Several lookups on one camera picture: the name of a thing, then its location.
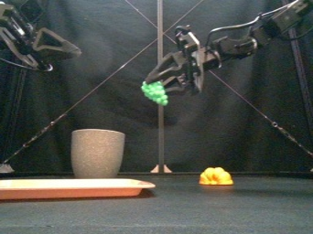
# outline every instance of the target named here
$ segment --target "yellow toy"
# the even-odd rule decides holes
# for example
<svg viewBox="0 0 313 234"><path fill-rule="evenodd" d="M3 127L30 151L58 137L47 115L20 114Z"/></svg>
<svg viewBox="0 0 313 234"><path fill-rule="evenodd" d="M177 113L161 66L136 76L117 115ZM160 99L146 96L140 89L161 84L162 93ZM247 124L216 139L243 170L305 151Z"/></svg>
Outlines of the yellow toy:
<svg viewBox="0 0 313 234"><path fill-rule="evenodd" d="M221 167L209 167L201 174L200 184L205 186L230 186L234 181L230 174Z"/></svg>

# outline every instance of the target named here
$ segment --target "table surface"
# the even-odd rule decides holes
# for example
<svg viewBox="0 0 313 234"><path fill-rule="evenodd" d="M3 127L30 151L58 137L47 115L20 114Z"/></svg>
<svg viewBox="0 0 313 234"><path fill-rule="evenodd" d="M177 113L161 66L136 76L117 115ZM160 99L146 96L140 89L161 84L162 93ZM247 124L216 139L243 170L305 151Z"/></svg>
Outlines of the table surface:
<svg viewBox="0 0 313 234"><path fill-rule="evenodd" d="M234 176L201 186L198 175L129 175L156 188L137 197L0 202L0 233L312 233L313 181Z"/></svg>

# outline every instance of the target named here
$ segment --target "black backdrop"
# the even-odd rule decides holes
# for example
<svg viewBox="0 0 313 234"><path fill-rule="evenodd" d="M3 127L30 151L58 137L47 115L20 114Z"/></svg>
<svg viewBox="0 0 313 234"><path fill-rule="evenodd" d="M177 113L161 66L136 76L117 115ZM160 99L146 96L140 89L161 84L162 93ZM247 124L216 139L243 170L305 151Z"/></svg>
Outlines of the black backdrop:
<svg viewBox="0 0 313 234"><path fill-rule="evenodd" d="M205 44L213 28L247 23L283 2L164 0L164 54L177 51L176 26L192 25ZM158 1L54 0L45 8L38 27L78 45L82 56L55 62L50 73L2 64L2 157L8 158L102 84L10 164L18 172L71 172L71 132L101 128L126 133L122 172L149 172L160 163L160 110L145 98L141 84L158 63ZM313 150L311 42L312 34L296 44L305 85L295 45L275 40L253 57L226 61L209 71L200 95L170 97L164 108L164 162L174 172L201 172L209 166L240 172L311 170L312 157L216 77Z"/></svg>

